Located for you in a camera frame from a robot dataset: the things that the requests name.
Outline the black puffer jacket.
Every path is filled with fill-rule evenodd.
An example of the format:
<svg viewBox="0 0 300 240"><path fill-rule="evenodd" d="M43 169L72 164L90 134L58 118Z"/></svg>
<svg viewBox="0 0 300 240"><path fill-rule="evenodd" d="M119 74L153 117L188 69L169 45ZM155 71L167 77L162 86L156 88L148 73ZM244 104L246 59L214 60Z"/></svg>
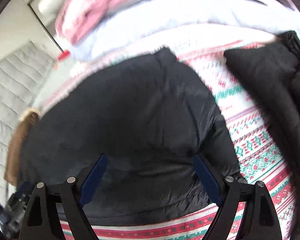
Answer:
<svg viewBox="0 0 300 240"><path fill-rule="evenodd" d="M270 114L270 133L293 171L300 226L300 40L288 31L225 57ZM192 167L195 154L244 180L207 85L168 48L96 72L49 110L23 144L18 185L62 183L101 154L109 163L84 207L93 225L158 223L209 205Z"/></svg>

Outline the christmas pattern knit blanket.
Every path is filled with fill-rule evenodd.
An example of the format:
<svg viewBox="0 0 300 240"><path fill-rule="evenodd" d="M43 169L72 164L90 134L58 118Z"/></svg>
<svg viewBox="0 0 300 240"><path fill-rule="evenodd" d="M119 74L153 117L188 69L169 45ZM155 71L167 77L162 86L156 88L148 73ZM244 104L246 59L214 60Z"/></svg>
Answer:
<svg viewBox="0 0 300 240"><path fill-rule="evenodd" d="M220 45L183 41L166 46L180 61L190 65L211 90L226 120L240 163L242 175L250 183L263 181L274 202L283 239L295 209L295 193L290 170L273 138L267 132L269 120L246 90L226 69L223 52L230 48L257 48L263 42L231 38ZM144 226L94 226L100 239L202 239L217 206L211 204L178 219Z"/></svg>

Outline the brown pillow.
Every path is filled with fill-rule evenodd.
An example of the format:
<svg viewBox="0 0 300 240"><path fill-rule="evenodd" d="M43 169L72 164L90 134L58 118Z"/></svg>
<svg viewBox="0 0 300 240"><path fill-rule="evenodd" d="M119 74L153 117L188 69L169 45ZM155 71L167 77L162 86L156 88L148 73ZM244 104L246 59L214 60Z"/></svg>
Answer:
<svg viewBox="0 0 300 240"><path fill-rule="evenodd" d="M39 117L39 109L30 107L25 110L19 118L18 126L8 145L4 179L12 186L16 186L18 181L22 145L30 129L38 122Z"/></svg>

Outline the grey quilted headboard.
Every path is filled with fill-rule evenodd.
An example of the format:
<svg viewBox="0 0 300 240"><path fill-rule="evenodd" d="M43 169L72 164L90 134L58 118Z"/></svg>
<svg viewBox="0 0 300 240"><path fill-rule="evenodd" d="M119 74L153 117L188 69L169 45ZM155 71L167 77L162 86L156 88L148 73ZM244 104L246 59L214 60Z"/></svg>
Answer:
<svg viewBox="0 0 300 240"><path fill-rule="evenodd" d="M53 58L31 41L0 60L0 202L8 196L4 173L10 139L53 65Z"/></svg>

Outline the red small object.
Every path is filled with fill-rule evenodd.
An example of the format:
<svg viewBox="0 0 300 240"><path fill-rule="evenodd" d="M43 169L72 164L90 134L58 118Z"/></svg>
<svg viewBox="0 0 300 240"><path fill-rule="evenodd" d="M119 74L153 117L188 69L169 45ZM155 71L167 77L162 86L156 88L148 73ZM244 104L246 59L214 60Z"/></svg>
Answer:
<svg viewBox="0 0 300 240"><path fill-rule="evenodd" d="M65 50L63 51L62 53L60 53L57 57L57 60L58 61L63 61L65 59L67 59L68 57L70 56L70 51L68 50Z"/></svg>

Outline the light blue fleece blanket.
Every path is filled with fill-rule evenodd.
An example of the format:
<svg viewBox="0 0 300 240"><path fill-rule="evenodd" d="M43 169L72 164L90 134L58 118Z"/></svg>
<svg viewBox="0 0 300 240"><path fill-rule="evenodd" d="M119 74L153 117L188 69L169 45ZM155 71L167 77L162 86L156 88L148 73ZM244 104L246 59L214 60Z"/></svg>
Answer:
<svg viewBox="0 0 300 240"><path fill-rule="evenodd" d="M253 28L271 34L293 30L300 37L300 12L277 1L263 4L256 0L145 0L105 18L69 50L77 60L93 61L139 38L195 23Z"/></svg>

